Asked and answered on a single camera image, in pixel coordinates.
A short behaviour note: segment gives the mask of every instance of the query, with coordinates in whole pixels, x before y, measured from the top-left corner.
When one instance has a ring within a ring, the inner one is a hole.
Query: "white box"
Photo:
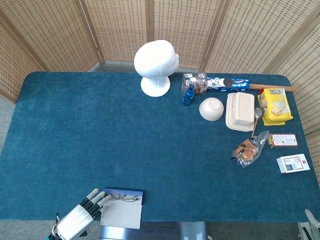
[[[249,93],[229,93],[226,100],[225,124],[229,129],[250,132],[255,122],[255,96]]]
[[[281,156],[276,161],[282,174],[310,170],[304,154]]]

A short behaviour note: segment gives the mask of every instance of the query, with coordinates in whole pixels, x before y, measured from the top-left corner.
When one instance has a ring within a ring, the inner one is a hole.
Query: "cookie package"
[[[263,108],[262,120],[265,126],[285,125],[293,119],[284,88],[265,88],[258,94]]]

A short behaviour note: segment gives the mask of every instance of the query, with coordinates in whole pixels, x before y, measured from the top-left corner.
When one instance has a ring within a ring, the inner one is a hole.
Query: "woven panel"
[[[207,72],[262,73],[319,0],[231,1]]]
[[[294,93],[303,128],[320,124],[320,25],[275,72],[297,87]]]
[[[0,0],[0,8],[51,71],[86,71],[98,62],[73,0]]]
[[[320,135],[307,139],[316,178],[320,185]]]
[[[154,0],[154,39],[172,43],[180,65],[198,68],[218,4],[218,0]]]
[[[38,65],[0,24],[0,89],[17,100],[26,75],[35,71]]]
[[[147,43],[143,0],[86,0],[102,53],[106,59],[133,60]]]

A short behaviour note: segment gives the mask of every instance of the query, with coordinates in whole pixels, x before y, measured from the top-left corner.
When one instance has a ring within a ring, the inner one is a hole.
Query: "rolling pin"
[[[294,93],[297,91],[295,86],[275,86],[275,85],[263,85],[263,84],[251,84],[250,89],[261,90],[261,89],[273,89],[273,88],[283,88],[286,92]]]

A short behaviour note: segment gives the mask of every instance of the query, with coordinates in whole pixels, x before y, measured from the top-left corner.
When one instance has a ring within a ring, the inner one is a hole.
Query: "metal spoon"
[[[254,136],[257,123],[258,123],[259,119],[262,118],[263,114],[264,114],[264,109],[263,109],[262,107],[257,106],[257,107],[254,109],[255,122],[254,122],[254,127],[253,127],[253,131],[252,131],[251,137]]]

